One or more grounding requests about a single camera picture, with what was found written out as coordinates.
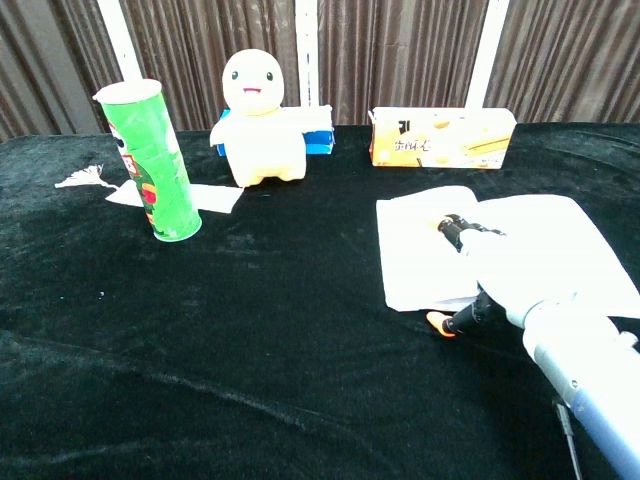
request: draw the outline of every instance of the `paper sheet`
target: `paper sheet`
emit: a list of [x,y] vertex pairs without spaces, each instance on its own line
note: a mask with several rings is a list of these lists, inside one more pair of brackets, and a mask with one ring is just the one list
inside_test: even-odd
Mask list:
[[[596,226],[571,199],[523,195],[477,203],[465,187],[441,187],[377,203],[387,305],[456,311],[475,297],[472,266],[434,228],[458,213],[498,228],[528,252],[524,269],[549,291],[568,288],[610,316],[640,318],[640,295]],[[508,276],[505,262],[493,274]]]
[[[191,195],[198,210],[231,213],[244,189],[217,185],[191,185]],[[132,207],[142,207],[142,200],[133,180],[127,180],[105,200]]]

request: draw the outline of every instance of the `pringles can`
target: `pringles can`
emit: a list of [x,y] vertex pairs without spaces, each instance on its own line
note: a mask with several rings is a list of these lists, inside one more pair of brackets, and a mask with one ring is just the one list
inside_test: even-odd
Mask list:
[[160,82],[114,83],[93,99],[102,105],[156,238],[177,242],[195,234],[202,219],[191,198],[189,176]]

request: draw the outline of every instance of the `white pillar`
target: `white pillar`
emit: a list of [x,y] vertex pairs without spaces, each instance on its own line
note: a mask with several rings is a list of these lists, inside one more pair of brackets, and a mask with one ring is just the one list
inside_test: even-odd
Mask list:
[[489,0],[465,108],[482,108],[484,105],[508,8],[509,0]]
[[300,105],[318,106],[318,1],[296,0],[295,16]]
[[98,0],[98,7],[107,27],[107,34],[111,46],[116,54],[120,73],[124,80],[139,80],[142,78],[138,58],[133,49],[131,35],[127,28],[127,22],[122,14],[119,0]]

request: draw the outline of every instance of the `brown curtain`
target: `brown curtain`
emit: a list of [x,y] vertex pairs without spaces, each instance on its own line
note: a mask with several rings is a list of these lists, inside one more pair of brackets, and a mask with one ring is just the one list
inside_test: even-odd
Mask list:
[[337,124],[376,106],[464,106],[487,4],[319,0],[321,103]]
[[283,105],[300,105],[293,0],[121,0],[143,76],[164,86],[176,129],[210,129],[226,104],[222,70],[259,48],[280,62]]
[[639,0],[511,0],[485,106],[520,122],[638,122],[639,56]]
[[0,141],[103,130],[91,96],[120,73],[95,0],[3,0],[0,59]]

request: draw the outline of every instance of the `yellow box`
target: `yellow box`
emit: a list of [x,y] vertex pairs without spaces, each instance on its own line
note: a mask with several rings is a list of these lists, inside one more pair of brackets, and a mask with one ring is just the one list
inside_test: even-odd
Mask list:
[[376,167],[502,167],[516,126],[506,108],[376,107],[371,114]]

